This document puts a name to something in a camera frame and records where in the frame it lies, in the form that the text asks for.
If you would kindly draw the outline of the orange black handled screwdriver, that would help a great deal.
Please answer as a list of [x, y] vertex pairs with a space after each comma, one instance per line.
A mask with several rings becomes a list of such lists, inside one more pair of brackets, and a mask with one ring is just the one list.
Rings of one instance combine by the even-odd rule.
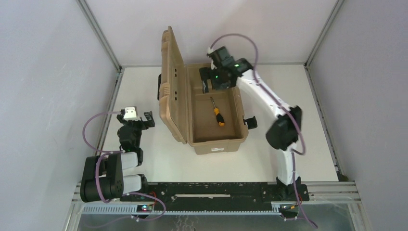
[[213, 99], [212, 97], [210, 97], [210, 100], [211, 100], [212, 105], [213, 105], [213, 108], [214, 108], [213, 111], [214, 111], [214, 113], [215, 113], [215, 115], [216, 115], [216, 119], [217, 119], [218, 125], [219, 125], [220, 127], [225, 126], [224, 118], [223, 118], [223, 116], [221, 115], [221, 113], [220, 113], [220, 111], [219, 111], [219, 108], [215, 105], [214, 99]]

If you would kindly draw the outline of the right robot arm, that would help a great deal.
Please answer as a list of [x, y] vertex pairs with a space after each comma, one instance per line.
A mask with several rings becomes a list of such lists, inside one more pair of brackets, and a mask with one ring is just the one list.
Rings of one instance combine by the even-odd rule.
[[301, 178], [296, 171], [295, 155], [304, 155], [306, 146], [301, 133], [302, 109], [285, 103], [257, 73], [255, 66], [241, 58], [226, 65], [211, 64], [199, 69], [203, 92], [239, 88], [255, 99], [272, 117], [272, 125], [266, 132], [268, 144], [279, 150], [278, 197], [300, 204]]

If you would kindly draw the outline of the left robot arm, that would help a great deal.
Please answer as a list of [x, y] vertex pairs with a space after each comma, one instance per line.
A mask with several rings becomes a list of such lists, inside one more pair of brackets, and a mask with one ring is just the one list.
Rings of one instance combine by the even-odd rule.
[[80, 186], [80, 197], [85, 203], [108, 202], [132, 192], [148, 191], [148, 181], [144, 174], [124, 176], [124, 171], [139, 167], [143, 163], [140, 147], [142, 131], [155, 126], [153, 113], [145, 112], [145, 120], [137, 116], [134, 108], [115, 112], [122, 124], [117, 131], [118, 151], [103, 151], [100, 156], [88, 157], [85, 161]]

